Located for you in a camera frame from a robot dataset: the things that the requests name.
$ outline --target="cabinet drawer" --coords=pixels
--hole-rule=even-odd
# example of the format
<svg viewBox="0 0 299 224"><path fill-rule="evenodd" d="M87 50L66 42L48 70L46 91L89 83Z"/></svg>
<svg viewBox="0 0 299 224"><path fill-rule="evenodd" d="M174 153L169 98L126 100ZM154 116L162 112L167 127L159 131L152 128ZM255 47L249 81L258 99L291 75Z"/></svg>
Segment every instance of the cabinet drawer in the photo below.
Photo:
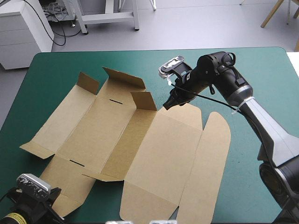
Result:
<svg viewBox="0 0 299 224"><path fill-rule="evenodd" d="M28 29L21 15L0 16L0 31Z"/></svg>
<svg viewBox="0 0 299 224"><path fill-rule="evenodd" d="M35 42L29 29L0 32L0 46Z"/></svg>
<svg viewBox="0 0 299 224"><path fill-rule="evenodd" d="M0 63L5 69L27 68L40 52L36 43L0 46Z"/></svg>

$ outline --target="electrical cable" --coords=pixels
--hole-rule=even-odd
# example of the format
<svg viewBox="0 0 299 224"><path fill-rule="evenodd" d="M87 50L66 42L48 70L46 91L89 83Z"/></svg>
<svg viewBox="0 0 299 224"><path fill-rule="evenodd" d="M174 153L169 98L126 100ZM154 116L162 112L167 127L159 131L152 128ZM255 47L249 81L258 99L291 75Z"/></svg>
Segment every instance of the electrical cable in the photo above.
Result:
<svg viewBox="0 0 299 224"><path fill-rule="evenodd" d="M39 14L37 13L36 9L35 9L29 2L27 2L26 0L23 0L23 1L26 2L26 3L33 9L33 11L36 13L37 17L39 18L39 20L41 21L41 23L42 23L42 25L43 25L44 30L46 31L48 37L53 41L53 43L56 44L56 45L58 45L58 46L64 46L64 45L66 44L66 37L64 37L64 43L63 43L63 44L56 43L56 42L52 39L52 37L50 36L50 34L48 33L48 31L47 31L47 29L46 29L46 27L45 27L45 25L44 25L44 23L43 23L41 17L40 17ZM61 27L61 29L62 29L62 32L63 32L64 36L65 36L65 32L64 32L64 28L63 28L63 26L62 26L60 23L59 23L59 25L60 25L60 27Z"/></svg>
<svg viewBox="0 0 299 224"><path fill-rule="evenodd" d="M57 34L58 36L65 36L65 37L76 36L76 35L78 35L80 32L81 32L81 29L80 29L77 33L75 33L75 34L73 34L73 35L61 35L61 34L59 34L59 33L56 33L55 31L53 31L54 34Z"/></svg>
<svg viewBox="0 0 299 224"><path fill-rule="evenodd" d="M178 87L178 86L176 86L175 84L171 84L171 85L172 85L174 88L176 88L176 89L179 89L179 90L188 92L188 93L190 93L190 94L193 94L194 96L201 97L201 98L203 98L203 99L208 99L208 100L214 101L214 102L216 102L216 103L225 105L225 106L229 107L230 109L232 109L232 110L234 110L234 111L237 111L238 113L244 115L241 111L235 109L235 108L232 107L231 105L228 105L228 104L226 104L226 103L224 103L224 102L222 102L222 101L219 101L219 100L216 100L216 99L213 99L213 98L209 98L209 97L205 97L205 96L196 94L196 93L194 93L194 92L191 92L191 91L185 90L185 89L183 89L183 88L181 88L181 87Z"/></svg>
<svg viewBox="0 0 299 224"><path fill-rule="evenodd" d="M8 192L2 196L2 198L0 198L0 202L2 202L2 200L8 195Z"/></svg>

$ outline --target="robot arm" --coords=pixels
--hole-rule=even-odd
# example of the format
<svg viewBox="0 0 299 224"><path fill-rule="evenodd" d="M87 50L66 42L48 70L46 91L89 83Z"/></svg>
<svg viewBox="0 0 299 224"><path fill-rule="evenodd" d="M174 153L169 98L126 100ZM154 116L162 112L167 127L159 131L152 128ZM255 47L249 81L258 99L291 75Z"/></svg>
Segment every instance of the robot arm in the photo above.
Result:
<svg viewBox="0 0 299 224"><path fill-rule="evenodd" d="M183 106L213 85L229 106L236 106L248 121L262 145L258 160L262 181L283 209L275 223L299 223L299 138L286 132L253 97L250 84L234 67L235 55L217 52L201 56L192 70L178 56L159 68L162 78L177 76L170 97L163 104L168 110Z"/></svg>

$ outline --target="green tabletop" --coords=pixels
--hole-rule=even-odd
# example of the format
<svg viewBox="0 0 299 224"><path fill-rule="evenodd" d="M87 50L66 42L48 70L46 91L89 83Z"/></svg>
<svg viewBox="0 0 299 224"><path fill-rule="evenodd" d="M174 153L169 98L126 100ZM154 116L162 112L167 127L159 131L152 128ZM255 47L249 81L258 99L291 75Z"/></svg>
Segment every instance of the green tabletop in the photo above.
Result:
<svg viewBox="0 0 299 224"><path fill-rule="evenodd" d="M21 173L39 176L51 158L42 160L19 146L31 140L76 83L80 71L99 80L107 79L102 66L141 77L158 108L171 87L160 79L158 67L177 55L194 67L199 56L217 51L234 52L236 68L254 88L257 101L290 133L299 136L299 79L281 48L189 49L110 52L57 52L35 56L0 132L0 195L15 186ZM210 96L209 90L202 92ZM213 98L223 100L219 93ZM259 177L256 160L260 142L245 119L222 105L195 99L205 124L210 112L218 111L231 129L231 145L221 182L213 222L271 222L280 212ZM119 219L123 182L100 182L86 202L67 218L72 222ZM0 217L12 203L0 204Z"/></svg>

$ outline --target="unfolded cardboard box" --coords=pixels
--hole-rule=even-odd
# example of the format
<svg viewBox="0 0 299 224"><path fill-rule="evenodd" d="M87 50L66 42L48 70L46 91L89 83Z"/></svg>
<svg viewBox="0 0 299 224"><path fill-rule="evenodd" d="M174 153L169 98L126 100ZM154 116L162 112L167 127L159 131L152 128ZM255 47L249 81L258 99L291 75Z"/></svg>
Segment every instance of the unfolded cardboard box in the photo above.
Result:
<svg viewBox="0 0 299 224"><path fill-rule="evenodd" d="M168 219L210 224L230 143L224 118L186 104L157 111L141 78L104 68L99 83L80 73L78 83L22 149L52 155L41 178L61 195L62 217L81 206L95 180L122 181L120 216L136 224Z"/></svg>

